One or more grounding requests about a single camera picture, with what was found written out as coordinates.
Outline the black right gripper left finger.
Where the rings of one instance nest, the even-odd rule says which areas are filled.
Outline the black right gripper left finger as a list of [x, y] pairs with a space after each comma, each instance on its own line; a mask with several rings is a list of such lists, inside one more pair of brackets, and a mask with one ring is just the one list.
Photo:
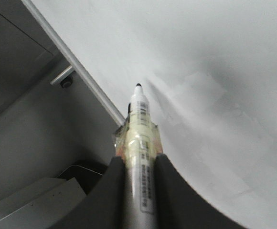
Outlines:
[[104, 175], [91, 192], [78, 206], [50, 228], [122, 228], [125, 174], [125, 163], [122, 157], [113, 157]]

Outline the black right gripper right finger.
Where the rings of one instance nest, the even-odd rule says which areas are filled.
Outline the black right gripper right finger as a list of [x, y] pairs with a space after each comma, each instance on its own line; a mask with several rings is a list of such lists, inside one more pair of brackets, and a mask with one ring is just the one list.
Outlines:
[[154, 181], [160, 229], [244, 228], [204, 200], [165, 154], [156, 156]]

